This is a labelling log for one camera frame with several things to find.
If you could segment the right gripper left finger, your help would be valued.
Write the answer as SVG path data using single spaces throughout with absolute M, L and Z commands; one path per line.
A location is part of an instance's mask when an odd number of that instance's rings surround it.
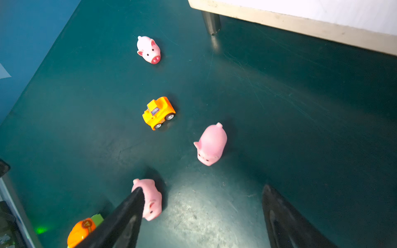
M 78 248 L 134 248 L 138 240 L 144 210 L 143 189 L 136 188 L 104 219 Z

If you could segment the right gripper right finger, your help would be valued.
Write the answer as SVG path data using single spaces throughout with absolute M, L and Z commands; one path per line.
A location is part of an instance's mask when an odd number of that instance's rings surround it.
M 262 206 L 272 248 L 336 247 L 269 184 L 263 189 Z

